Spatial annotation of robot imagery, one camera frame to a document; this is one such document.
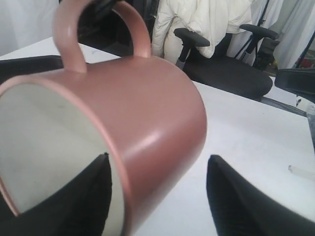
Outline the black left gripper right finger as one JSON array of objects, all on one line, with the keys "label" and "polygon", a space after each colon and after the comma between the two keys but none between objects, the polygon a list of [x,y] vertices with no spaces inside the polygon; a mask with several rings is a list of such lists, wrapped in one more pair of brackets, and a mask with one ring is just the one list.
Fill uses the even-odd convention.
[{"label": "black left gripper right finger", "polygon": [[314,222],[245,180],[219,155],[207,166],[207,198],[220,236],[313,236]]}]

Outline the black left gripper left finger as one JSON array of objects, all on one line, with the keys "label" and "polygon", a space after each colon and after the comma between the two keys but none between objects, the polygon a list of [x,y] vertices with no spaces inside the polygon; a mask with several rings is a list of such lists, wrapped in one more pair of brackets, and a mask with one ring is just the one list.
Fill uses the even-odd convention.
[{"label": "black left gripper left finger", "polygon": [[100,236],[109,213],[109,155],[99,155],[45,201],[0,225],[2,236]]}]

